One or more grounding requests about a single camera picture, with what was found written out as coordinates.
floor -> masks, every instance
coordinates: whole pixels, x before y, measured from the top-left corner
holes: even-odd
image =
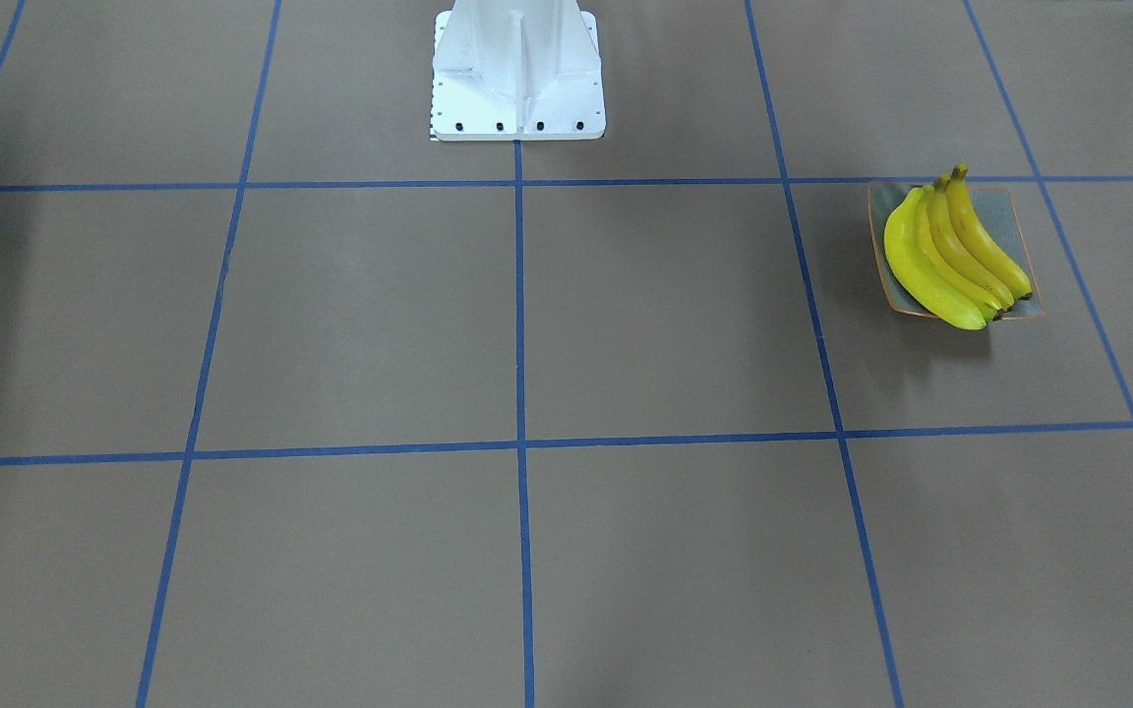
[[[0,708],[1133,707],[1133,0],[0,0]],[[1006,188],[1047,316],[887,306]]]

gray plate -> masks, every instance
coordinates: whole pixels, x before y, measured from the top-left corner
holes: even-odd
[[[881,289],[885,290],[885,297],[891,302],[891,307],[905,315],[936,317],[898,284],[898,279],[894,278],[891,265],[886,264],[881,246],[885,221],[889,219],[895,206],[903,202],[912,187],[917,187],[917,185],[893,181],[874,181],[868,185],[868,228],[872,232],[872,254],[876,255],[877,272],[881,274]],[[1025,300],[1017,300],[1016,305],[1013,305],[1007,313],[1003,313],[999,319],[1043,317],[1047,312],[1043,310],[1042,296],[1039,295],[1039,282],[1036,281],[1033,265],[1030,264],[1030,250],[1025,247],[1025,239],[1021,237],[1016,210],[1013,210],[1012,206],[1012,194],[1006,189],[971,188],[970,197],[973,199],[973,210],[977,211],[981,225],[985,225],[986,230],[990,232],[990,237],[995,238],[999,248],[1003,248],[1013,261],[1025,268],[1026,276],[1030,276],[1030,285],[1034,288],[1033,296]]]

yellow banana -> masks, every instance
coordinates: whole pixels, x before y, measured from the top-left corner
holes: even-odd
[[[968,299],[977,305],[977,309],[980,310],[982,317],[987,319],[998,317],[999,309],[1003,309],[1003,302],[997,297],[990,295],[986,288],[977,285],[976,282],[959,274],[956,268],[951,267],[947,261],[939,254],[938,248],[935,247],[935,237],[929,225],[929,210],[926,207],[926,202],[930,194],[935,191],[935,188],[926,185],[926,187],[921,188],[921,191],[925,193],[925,197],[921,198],[920,205],[917,206],[917,246],[920,247],[921,255],[929,261],[929,264],[935,268],[935,273],[938,273],[938,278],[947,281],[948,285],[954,287],[960,295],[968,297]]]
[[[925,194],[919,188],[909,191],[885,221],[885,259],[900,285],[926,309],[953,326],[978,331],[986,326],[986,318],[968,297],[938,278],[917,245],[917,215]]]
[[[1030,279],[1025,276],[1025,270],[1022,270],[1016,261],[1004,254],[1003,248],[999,248],[998,242],[995,242],[981,225],[981,220],[977,219],[973,202],[968,196],[968,184],[964,182],[966,174],[968,165],[961,162],[952,170],[952,180],[947,185],[947,210],[951,212],[952,227],[956,229],[956,236],[977,262],[1002,280],[1013,297],[1017,300],[1024,299],[1033,292]]]
[[[964,248],[964,245],[959,241],[959,238],[956,238],[956,229],[952,227],[951,214],[947,211],[947,182],[949,180],[949,176],[940,176],[935,181],[935,191],[927,198],[929,225],[932,230],[932,238],[935,238],[935,246],[938,248],[938,254],[947,259],[951,267],[956,268],[959,274],[968,278],[977,283],[977,285],[986,288],[986,291],[993,295],[1003,305],[1004,309],[1012,308],[1012,304],[1016,299],[1012,296],[1008,287],[1004,285],[1002,280],[995,278],[994,273],[986,270],[985,265],[979,264],[970,251]]]

plate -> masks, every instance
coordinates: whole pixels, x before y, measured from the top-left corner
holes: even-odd
[[[880,273],[881,289],[885,291],[885,299],[891,302],[891,308],[905,315],[937,318],[929,309],[922,308],[921,302],[913,299],[898,284],[898,279],[894,278],[891,264],[886,264],[885,247],[881,245],[885,221],[889,219],[894,207],[903,203],[904,197],[908,197],[908,191],[913,187],[918,187],[918,185],[894,181],[869,182],[868,230],[872,233],[872,255],[876,256],[877,273]],[[985,225],[986,230],[990,232],[990,237],[995,238],[995,242],[998,242],[1004,254],[1011,256],[1022,268],[1025,268],[1026,276],[1030,276],[1030,285],[1034,288],[1033,295],[1029,299],[1017,300],[1012,309],[1002,314],[999,322],[1043,317],[1047,310],[1043,309],[1042,296],[1039,295],[1039,282],[1034,279],[1030,250],[1025,247],[1025,238],[1021,236],[1017,211],[1012,205],[1012,194],[1007,189],[973,187],[968,193],[973,202],[977,219],[981,220],[981,225]]]

bunch of bananas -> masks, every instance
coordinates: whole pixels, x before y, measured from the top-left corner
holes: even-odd
[[[1025,270],[981,225],[959,164],[932,185],[913,187],[885,223],[885,259],[926,309],[979,331],[1033,292]]]

